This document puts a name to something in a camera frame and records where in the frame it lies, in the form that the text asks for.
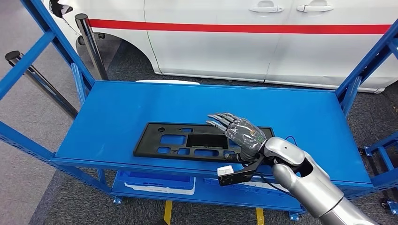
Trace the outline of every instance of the car door handle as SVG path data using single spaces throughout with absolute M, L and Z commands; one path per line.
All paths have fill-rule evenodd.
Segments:
M 331 11 L 334 9 L 333 6 L 327 5 L 327 6 L 309 6 L 309 5 L 301 5 L 297 6 L 297 11 L 300 12 L 326 12 L 326 11 Z
M 272 7 L 251 7 L 249 10 L 256 13 L 279 13 L 284 11 L 283 6 L 272 6 Z

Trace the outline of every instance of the plastic wrap on hand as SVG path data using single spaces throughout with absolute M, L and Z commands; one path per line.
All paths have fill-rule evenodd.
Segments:
M 245 118 L 233 121 L 225 135 L 241 146 L 240 157 L 245 162 L 252 162 L 266 141 L 264 132 Z

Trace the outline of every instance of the blue bin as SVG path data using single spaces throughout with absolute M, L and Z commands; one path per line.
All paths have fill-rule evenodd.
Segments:
M 118 181 L 128 185 L 153 186 L 161 188 L 191 190 L 195 185 L 195 178 L 188 176 L 164 175 L 145 172 L 119 170 L 116 174 Z

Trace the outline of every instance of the metal stanchion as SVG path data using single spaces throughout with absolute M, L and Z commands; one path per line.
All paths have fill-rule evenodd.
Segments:
M 12 51 L 6 54 L 5 58 L 11 66 L 21 60 L 23 54 L 19 51 Z M 77 110 L 55 89 L 55 87 L 33 66 L 31 65 L 24 75 L 34 83 L 44 94 L 46 94 L 59 108 L 61 108 L 70 118 L 75 119 Z
M 102 58 L 98 50 L 97 42 L 95 41 L 88 16 L 86 14 L 80 13 L 75 16 L 75 20 L 78 28 L 80 29 L 80 33 L 82 33 L 83 40 L 86 44 L 88 53 L 98 75 L 102 80 L 109 80 L 104 64 L 102 63 Z

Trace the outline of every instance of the white car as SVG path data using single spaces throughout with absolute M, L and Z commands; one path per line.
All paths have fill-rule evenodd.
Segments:
M 44 0 L 74 48 L 74 16 L 141 50 L 157 74 L 336 88 L 397 19 L 397 0 Z M 361 86 L 398 80 L 391 55 Z

